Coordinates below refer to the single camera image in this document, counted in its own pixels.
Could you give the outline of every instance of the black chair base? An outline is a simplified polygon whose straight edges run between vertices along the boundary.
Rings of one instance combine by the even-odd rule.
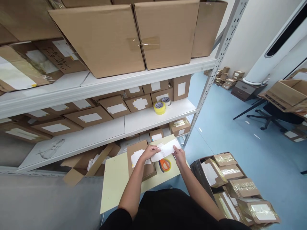
[[[256,117],[256,118],[261,118],[261,119],[266,119],[266,124],[264,127],[261,127],[261,130],[266,130],[268,128],[268,125],[270,122],[273,122],[277,127],[280,128],[281,132],[287,132],[288,130],[286,128],[284,128],[281,124],[278,123],[278,118],[271,116],[269,114],[264,113],[261,110],[255,110],[257,113],[262,114],[263,116],[255,116],[255,115],[247,115],[247,117]]]

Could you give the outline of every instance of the office chair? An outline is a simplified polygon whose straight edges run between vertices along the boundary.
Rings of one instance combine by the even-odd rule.
[[[277,120],[283,120],[285,122],[295,124],[295,125],[299,125],[304,121],[304,118],[298,115],[295,115],[294,113],[291,113],[291,112],[283,112],[270,102],[268,102],[263,107],[263,109],[267,111],[270,115],[264,113],[261,110],[255,110],[255,111],[262,114],[263,116],[247,115],[247,117],[256,117],[256,118],[266,119],[266,124],[264,127],[260,128],[261,130],[266,130],[268,128],[269,123],[273,122],[277,127],[280,128],[281,132],[286,132],[288,130],[284,128],[281,124],[279,124]]]

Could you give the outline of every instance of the packing tape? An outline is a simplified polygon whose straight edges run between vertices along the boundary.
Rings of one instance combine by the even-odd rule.
[[[154,111],[156,112],[156,114],[158,114],[158,115],[162,115],[166,111],[164,102],[156,102],[153,105],[153,108],[154,108]]]

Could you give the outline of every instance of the blue floor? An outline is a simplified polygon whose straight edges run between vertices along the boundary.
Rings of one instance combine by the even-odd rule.
[[[203,73],[192,76],[188,98],[195,106],[206,79]],[[294,143],[272,124],[262,131],[260,127],[264,125],[264,121],[257,118],[243,115],[233,120],[253,102],[254,100],[243,102],[233,97],[230,91],[213,85],[184,148],[186,159],[191,164],[205,156],[231,152],[246,175],[255,182],[264,199],[272,203],[279,215],[281,224],[275,224],[270,229],[306,229],[307,176],[301,175],[300,171],[307,170],[307,141]],[[187,193],[181,176],[155,187],[154,190],[170,186]],[[112,211],[105,213],[105,219]]]

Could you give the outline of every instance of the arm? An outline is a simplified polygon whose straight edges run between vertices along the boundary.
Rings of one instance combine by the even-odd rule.
[[[137,161],[124,193],[122,194],[118,209],[125,209],[131,215],[132,219],[135,218],[138,212],[145,161],[160,151],[161,150],[155,145],[147,146],[146,150]]]
[[[176,157],[176,163],[192,199],[195,200],[197,204],[199,204],[216,220],[224,219],[224,214],[219,210],[215,202],[201,186],[199,181],[196,179],[196,177],[193,175],[192,171],[186,164],[185,152],[183,151],[183,149],[178,150],[174,145],[174,150],[175,152],[173,153],[173,155]]]

